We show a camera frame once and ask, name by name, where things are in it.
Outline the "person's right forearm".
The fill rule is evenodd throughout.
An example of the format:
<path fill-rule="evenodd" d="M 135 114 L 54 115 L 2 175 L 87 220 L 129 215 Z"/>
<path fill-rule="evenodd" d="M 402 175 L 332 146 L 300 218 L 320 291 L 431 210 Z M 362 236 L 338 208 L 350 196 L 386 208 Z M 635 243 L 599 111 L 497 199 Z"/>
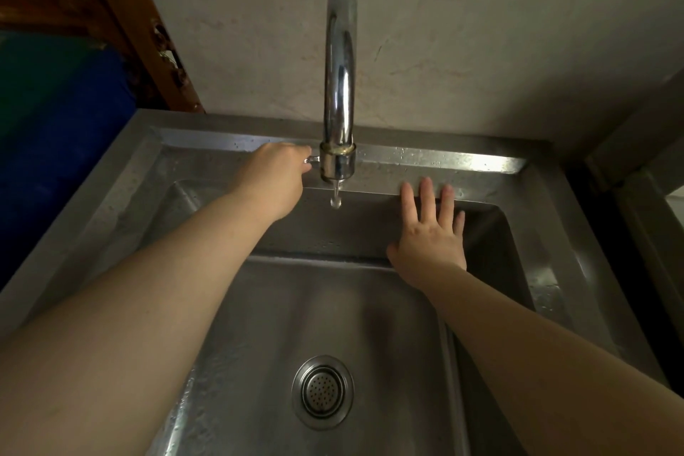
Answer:
<path fill-rule="evenodd" d="M 684 399 L 457 266 L 420 288 L 530 456 L 684 456 Z"/>

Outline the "chrome gooseneck faucet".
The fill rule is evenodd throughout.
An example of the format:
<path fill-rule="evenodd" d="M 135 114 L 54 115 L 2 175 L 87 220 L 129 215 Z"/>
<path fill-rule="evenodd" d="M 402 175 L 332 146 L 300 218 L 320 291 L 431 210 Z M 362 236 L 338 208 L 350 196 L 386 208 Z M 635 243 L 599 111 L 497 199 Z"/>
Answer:
<path fill-rule="evenodd" d="M 332 185 L 330 205 L 341 207 L 343 182 L 354 175 L 357 0 L 327 0 L 321 179 Z"/>

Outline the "blue plastic sheet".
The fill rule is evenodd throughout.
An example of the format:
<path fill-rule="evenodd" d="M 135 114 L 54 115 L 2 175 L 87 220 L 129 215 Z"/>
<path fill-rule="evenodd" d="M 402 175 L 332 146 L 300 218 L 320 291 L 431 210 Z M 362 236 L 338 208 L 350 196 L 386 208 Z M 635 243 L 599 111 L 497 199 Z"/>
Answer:
<path fill-rule="evenodd" d="M 0 30 L 0 292 L 135 113 L 123 56 Z"/>

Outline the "carved brown wooden frame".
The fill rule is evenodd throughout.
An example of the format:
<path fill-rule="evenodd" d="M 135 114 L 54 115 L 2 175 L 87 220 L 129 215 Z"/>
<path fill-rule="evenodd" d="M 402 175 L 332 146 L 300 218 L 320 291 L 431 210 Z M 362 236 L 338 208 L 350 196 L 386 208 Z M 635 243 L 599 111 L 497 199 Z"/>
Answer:
<path fill-rule="evenodd" d="M 152 0 L 0 0 L 0 29 L 111 45 L 131 67 L 139 106 L 205 113 Z"/>

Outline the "stainless steel sink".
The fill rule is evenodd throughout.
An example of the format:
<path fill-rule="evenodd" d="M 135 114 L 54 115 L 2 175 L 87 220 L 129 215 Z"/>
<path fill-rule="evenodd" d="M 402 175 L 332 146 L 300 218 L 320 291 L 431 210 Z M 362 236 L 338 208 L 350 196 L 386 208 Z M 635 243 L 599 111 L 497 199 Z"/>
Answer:
<path fill-rule="evenodd" d="M 0 339 L 221 196 L 265 143 L 311 122 L 139 110 L 0 292 Z M 466 350 L 391 269 L 399 187 L 451 184 L 475 277 L 669 386 L 547 142 L 357 128 L 340 210 L 318 167 L 231 284 L 156 456 L 524 455 Z M 295 416 L 301 365 L 354 380 L 336 428 Z"/>

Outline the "person's right hand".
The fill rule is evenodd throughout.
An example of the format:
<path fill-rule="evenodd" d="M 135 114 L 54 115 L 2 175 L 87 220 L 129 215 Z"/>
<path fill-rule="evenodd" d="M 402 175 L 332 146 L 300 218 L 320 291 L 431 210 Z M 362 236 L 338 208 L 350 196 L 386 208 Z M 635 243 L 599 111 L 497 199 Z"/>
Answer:
<path fill-rule="evenodd" d="M 428 290 L 467 269 L 464 238 L 453 233 L 455 190 L 449 184 L 442 187 L 436 202 L 436 223 L 421 223 L 420 197 L 405 182 L 400 188 L 401 233 L 392 244 L 399 244 L 406 253 L 406 266 L 395 269 L 409 285 Z"/>

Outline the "grey metal table frame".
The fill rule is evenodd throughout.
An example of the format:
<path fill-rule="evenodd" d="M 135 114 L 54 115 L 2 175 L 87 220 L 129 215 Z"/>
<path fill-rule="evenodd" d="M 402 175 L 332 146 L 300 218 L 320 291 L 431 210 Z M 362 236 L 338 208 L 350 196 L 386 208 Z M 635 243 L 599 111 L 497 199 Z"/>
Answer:
<path fill-rule="evenodd" d="M 684 68 L 586 158 L 611 196 L 684 348 Z"/>

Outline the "person's left forearm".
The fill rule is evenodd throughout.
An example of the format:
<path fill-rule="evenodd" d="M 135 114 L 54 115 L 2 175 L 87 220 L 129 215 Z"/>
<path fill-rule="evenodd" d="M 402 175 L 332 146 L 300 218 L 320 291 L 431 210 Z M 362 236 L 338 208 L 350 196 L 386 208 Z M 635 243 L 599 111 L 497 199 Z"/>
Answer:
<path fill-rule="evenodd" d="M 0 342 L 0 456 L 143 456 L 287 209 L 234 191 Z"/>

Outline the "round metal drain strainer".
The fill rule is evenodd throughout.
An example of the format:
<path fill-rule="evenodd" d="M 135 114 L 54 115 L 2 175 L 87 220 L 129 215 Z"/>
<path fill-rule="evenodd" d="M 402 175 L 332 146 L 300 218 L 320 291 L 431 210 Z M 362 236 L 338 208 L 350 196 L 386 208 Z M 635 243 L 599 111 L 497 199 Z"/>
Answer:
<path fill-rule="evenodd" d="M 354 380 L 336 357 L 314 356 L 303 363 L 291 387 L 291 404 L 302 424 L 315 431 L 339 426 L 354 403 Z"/>

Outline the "person's left hand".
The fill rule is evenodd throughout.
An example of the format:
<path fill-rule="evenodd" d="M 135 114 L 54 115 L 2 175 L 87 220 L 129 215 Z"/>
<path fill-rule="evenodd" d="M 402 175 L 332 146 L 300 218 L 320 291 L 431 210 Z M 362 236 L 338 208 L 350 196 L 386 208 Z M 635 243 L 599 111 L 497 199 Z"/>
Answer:
<path fill-rule="evenodd" d="M 253 151 L 233 180 L 230 194 L 269 223 L 286 217 L 300 201 L 303 175 L 295 175 L 290 142 L 267 142 Z"/>

